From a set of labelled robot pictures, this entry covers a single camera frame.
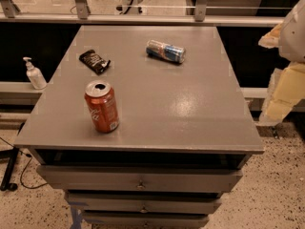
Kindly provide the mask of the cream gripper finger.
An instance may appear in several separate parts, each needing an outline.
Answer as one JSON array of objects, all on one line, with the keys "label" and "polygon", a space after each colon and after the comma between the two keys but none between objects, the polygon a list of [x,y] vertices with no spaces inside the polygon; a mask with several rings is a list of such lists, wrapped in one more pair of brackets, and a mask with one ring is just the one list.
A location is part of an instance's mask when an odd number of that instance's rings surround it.
[{"label": "cream gripper finger", "polygon": [[305,64],[291,62],[284,70],[274,69],[258,123],[275,126],[305,98]]},{"label": "cream gripper finger", "polygon": [[267,49],[278,48],[281,27],[282,24],[278,24],[273,27],[269,32],[259,39],[258,45]]}]

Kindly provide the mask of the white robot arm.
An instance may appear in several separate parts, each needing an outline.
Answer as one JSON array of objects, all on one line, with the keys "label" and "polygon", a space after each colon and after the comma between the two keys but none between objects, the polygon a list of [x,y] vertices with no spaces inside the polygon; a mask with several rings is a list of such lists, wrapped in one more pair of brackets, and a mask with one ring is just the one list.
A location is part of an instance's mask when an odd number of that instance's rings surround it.
[{"label": "white robot arm", "polygon": [[275,126],[305,98],[305,0],[299,0],[284,18],[260,38],[258,45],[278,48],[289,61],[284,69],[275,69],[259,116],[260,126]]}]

